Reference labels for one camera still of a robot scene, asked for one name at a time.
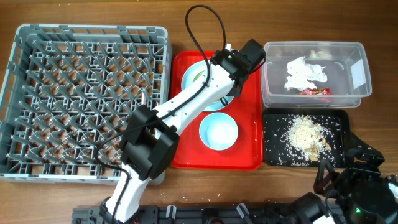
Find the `white napkin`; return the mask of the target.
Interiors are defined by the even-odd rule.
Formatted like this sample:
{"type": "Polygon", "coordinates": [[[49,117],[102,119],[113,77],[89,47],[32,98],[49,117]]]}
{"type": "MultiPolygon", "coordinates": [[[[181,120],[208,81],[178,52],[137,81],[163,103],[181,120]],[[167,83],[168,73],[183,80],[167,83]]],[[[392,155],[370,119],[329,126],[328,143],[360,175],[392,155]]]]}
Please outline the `white napkin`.
{"type": "Polygon", "coordinates": [[[305,56],[296,58],[287,63],[287,81],[284,85],[286,90],[296,89],[304,91],[306,89],[317,89],[314,82],[325,83],[328,81],[326,73],[322,67],[317,64],[309,64],[305,61],[305,56]]]}

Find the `white plastic fork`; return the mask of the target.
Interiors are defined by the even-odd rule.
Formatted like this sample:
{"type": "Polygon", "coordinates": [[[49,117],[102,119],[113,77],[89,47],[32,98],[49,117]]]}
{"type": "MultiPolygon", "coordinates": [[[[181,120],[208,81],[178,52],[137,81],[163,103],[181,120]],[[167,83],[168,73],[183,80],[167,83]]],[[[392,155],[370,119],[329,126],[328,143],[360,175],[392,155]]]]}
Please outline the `white plastic fork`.
{"type": "Polygon", "coordinates": [[[146,105],[146,104],[147,104],[146,96],[144,93],[141,93],[141,105],[146,105]]]}

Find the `red candy wrapper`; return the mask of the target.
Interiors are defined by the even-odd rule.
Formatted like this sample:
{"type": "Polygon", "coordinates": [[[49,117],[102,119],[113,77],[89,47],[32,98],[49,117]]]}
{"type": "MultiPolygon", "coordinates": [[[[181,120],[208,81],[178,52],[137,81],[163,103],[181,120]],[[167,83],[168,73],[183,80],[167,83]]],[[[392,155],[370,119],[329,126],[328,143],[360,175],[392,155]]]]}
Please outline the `red candy wrapper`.
{"type": "Polygon", "coordinates": [[[304,91],[300,92],[300,95],[330,95],[331,91],[329,88],[307,88],[304,91]]]}

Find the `light blue bowl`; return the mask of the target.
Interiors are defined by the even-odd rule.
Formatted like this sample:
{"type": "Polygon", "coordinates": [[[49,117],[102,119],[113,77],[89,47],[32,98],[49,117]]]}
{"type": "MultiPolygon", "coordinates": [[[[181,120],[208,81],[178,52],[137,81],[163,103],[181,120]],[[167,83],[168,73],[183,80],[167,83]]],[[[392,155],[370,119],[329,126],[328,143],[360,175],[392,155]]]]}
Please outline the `light blue bowl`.
{"type": "Polygon", "coordinates": [[[199,127],[199,136],[202,143],[214,151],[229,149],[235,144],[238,134],[237,123],[226,113],[207,115],[199,127]]]}

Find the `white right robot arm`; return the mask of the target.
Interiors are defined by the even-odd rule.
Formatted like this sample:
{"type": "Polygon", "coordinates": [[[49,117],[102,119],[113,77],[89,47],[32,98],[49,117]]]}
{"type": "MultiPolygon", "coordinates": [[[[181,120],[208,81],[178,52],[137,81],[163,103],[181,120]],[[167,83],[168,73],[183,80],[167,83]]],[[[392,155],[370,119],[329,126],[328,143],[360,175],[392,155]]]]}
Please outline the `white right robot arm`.
{"type": "Polygon", "coordinates": [[[381,152],[352,132],[343,134],[346,168],[321,160],[313,192],[296,200],[289,223],[397,223],[397,177],[383,177],[381,152]]]}

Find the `light blue plate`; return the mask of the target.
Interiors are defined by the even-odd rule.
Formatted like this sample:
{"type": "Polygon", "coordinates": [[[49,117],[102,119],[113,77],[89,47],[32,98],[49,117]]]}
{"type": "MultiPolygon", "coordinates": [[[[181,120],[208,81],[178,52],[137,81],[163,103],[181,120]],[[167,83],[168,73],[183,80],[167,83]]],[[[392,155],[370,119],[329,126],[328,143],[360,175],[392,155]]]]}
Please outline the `light blue plate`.
{"type": "MultiPolygon", "coordinates": [[[[191,66],[185,71],[185,73],[183,74],[183,78],[182,78],[182,81],[181,81],[181,89],[184,90],[184,89],[186,89],[187,87],[189,87],[189,86],[192,84],[193,77],[194,77],[198,72],[200,72],[200,71],[202,71],[202,70],[205,71],[205,72],[204,72],[204,75],[206,75],[206,74],[207,74],[207,71],[206,71],[206,63],[205,63],[204,60],[199,61],[199,62],[194,63],[193,65],[191,65],[191,66]]],[[[230,104],[230,103],[232,102],[232,100],[234,99],[233,96],[226,96],[226,98],[228,99],[229,104],[230,104]]],[[[212,102],[212,104],[210,104],[209,106],[207,106],[207,107],[204,109],[204,111],[206,111],[206,112],[218,111],[218,110],[223,109],[224,107],[226,107],[226,106],[223,106],[221,103],[215,103],[215,104],[213,104],[213,102],[212,102]]]]}

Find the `rice food waste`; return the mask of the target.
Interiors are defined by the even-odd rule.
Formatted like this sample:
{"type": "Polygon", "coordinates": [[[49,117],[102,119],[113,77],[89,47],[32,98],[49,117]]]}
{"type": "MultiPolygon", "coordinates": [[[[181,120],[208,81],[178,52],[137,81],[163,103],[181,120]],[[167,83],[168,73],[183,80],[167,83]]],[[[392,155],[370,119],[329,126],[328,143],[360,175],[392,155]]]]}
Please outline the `rice food waste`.
{"type": "Polygon", "coordinates": [[[320,162],[320,153],[324,149],[331,149],[326,142],[323,128],[310,120],[308,116],[295,118],[288,130],[288,142],[311,161],[320,162]]]}

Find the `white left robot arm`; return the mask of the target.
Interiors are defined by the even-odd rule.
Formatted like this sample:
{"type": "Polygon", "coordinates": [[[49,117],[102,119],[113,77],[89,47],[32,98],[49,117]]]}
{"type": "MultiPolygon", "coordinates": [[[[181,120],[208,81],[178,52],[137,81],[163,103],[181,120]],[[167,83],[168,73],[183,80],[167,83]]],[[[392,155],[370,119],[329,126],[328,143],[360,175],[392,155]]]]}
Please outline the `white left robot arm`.
{"type": "Polygon", "coordinates": [[[254,65],[248,55],[226,49],[205,64],[204,73],[169,101],[153,110],[138,107],[120,133],[121,178],[113,195],[101,204],[108,223],[132,218],[147,184],[174,159],[183,130],[218,98],[237,95],[254,65]]]}

